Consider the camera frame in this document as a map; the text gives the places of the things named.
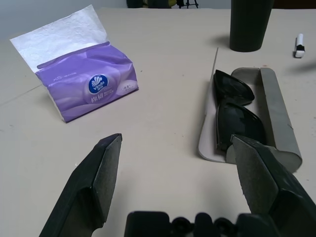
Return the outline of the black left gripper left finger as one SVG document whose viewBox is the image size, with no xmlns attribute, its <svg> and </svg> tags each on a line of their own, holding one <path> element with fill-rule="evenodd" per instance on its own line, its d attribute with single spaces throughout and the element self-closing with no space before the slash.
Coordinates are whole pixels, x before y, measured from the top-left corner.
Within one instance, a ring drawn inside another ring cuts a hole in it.
<svg viewBox="0 0 316 237">
<path fill-rule="evenodd" d="M 122 134 L 101 139 L 70 175 L 40 236 L 90 237 L 106 223 L 113 198 Z"/>
</svg>

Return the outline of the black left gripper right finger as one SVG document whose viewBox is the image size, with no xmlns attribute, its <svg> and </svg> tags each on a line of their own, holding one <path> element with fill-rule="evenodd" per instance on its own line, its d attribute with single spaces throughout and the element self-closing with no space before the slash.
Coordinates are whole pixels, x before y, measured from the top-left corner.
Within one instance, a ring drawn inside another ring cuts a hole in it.
<svg viewBox="0 0 316 237">
<path fill-rule="evenodd" d="M 251 213 L 267 214 L 282 237 L 314 237 L 316 205 L 267 146 L 231 138 L 240 185 Z"/>
</svg>

